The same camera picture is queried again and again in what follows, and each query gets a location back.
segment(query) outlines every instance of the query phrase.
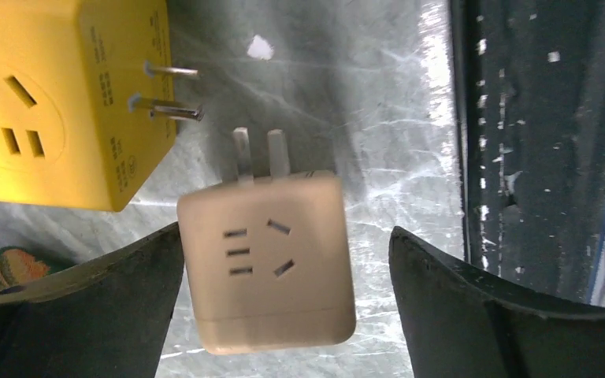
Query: electrical socket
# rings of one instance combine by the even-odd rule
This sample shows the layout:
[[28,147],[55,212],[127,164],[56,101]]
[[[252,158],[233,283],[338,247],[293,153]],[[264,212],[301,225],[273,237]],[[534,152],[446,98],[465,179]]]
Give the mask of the electrical socket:
[[341,343],[356,317],[340,180],[290,175],[284,134],[268,134],[270,177],[251,175],[234,132],[237,183],[177,205],[196,323],[213,354]]
[[0,201],[126,206],[200,118],[173,102],[197,72],[166,68],[168,29],[165,0],[0,0]]

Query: black rubber piece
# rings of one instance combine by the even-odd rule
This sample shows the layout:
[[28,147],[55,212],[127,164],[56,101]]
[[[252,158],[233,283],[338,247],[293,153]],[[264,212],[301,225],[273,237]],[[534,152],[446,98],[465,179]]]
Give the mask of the black rubber piece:
[[402,228],[391,280],[417,378],[605,377],[605,309],[537,293]]
[[183,267],[175,223],[0,295],[0,378],[154,377]]

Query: yellow plastic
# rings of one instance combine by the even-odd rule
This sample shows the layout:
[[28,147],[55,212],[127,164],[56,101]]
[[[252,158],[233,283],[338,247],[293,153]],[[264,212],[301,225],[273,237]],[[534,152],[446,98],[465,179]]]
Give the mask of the yellow plastic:
[[0,0],[0,201],[122,210],[173,145],[165,0]]

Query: gray surface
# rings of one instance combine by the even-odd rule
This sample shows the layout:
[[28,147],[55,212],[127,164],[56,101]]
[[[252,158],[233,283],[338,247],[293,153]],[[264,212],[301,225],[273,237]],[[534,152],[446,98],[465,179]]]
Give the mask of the gray surface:
[[[207,116],[122,213],[0,204],[0,247],[44,247],[86,261],[176,220],[177,198],[235,176],[230,131],[248,127],[256,173],[265,133],[284,129],[294,172],[342,177],[358,327],[347,343],[215,357],[202,350],[182,285],[157,377],[411,376],[388,275],[396,224],[462,255],[448,22],[443,0],[173,0],[173,60],[201,69],[176,83]],[[269,60],[247,54],[256,35]]]

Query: metal prong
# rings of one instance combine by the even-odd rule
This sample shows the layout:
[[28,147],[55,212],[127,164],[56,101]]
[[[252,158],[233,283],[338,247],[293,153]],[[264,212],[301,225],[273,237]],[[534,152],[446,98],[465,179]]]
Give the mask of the metal prong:
[[149,76],[176,75],[176,76],[186,76],[191,79],[199,78],[199,72],[197,69],[180,69],[177,67],[158,67],[156,65],[152,65],[149,61],[145,62],[145,73]]
[[192,109],[182,102],[156,100],[152,98],[136,97],[129,100],[129,108],[151,110],[154,116],[164,116],[173,120],[197,120],[204,115],[202,106]]
[[247,128],[233,130],[233,142],[236,145],[238,181],[248,183],[254,181],[254,171],[251,166],[251,152],[249,150],[249,134]]
[[291,162],[288,160],[286,135],[281,130],[268,132],[268,151],[270,154],[270,175],[281,179],[291,175]]

